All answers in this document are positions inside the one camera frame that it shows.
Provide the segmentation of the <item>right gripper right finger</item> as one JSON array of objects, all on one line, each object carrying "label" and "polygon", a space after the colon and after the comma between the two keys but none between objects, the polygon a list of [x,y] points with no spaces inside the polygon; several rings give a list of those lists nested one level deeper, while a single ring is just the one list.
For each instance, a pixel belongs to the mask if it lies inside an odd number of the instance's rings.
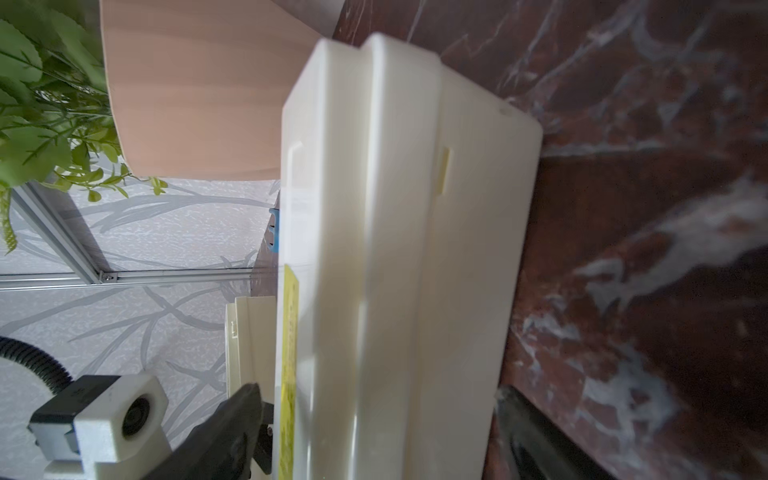
[{"label": "right gripper right finger", "polygon": [[495,413],[506,459],[519,479],[613,477],[516,388],[498,389]]}]

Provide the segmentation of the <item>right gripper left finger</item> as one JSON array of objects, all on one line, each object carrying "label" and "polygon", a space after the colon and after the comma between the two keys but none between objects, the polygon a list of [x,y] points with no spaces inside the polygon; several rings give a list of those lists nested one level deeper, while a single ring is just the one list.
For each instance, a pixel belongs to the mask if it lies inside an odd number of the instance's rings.
[{"label": "right gripper left finger", "polygon": [[249,479],[266,472],[266,403],[247,383],[190,432],[147,479]]}]

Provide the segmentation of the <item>white wrap dispenser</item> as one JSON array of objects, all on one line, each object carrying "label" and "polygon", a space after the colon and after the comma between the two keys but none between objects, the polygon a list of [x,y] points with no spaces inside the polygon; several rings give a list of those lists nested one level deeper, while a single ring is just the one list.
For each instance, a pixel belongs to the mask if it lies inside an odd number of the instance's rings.
[{"label": "white wrap dispenser", "polygon": [[282,110],[277,479],[478,479],[543,141],[375,33]]},{"label": "white wrap dispenser", "polygon": [[275,403],[277,299],[238,297],[226,306],[227,395],[259,385],[262,400]]}]

